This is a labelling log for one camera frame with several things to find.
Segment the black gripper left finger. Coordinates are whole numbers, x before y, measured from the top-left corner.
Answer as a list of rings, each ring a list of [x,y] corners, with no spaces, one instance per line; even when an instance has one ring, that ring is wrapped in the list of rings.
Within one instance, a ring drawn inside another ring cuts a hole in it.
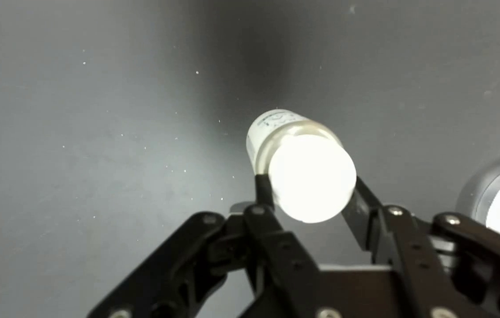
[[[240,318],[342,318],[327,274],[279,224],[270,178],[254,193],[240,212],[192,214],[86,318],[196,318],[236,270],[252,292]]]

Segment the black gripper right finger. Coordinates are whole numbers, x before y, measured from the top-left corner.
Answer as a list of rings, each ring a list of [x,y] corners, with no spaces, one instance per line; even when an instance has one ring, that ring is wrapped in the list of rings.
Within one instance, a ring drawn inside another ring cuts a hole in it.
[[[342,210],[353,239],[387,265],[415,318],[500,318],[500,233],[459,212],[418,219],[357,180]]]

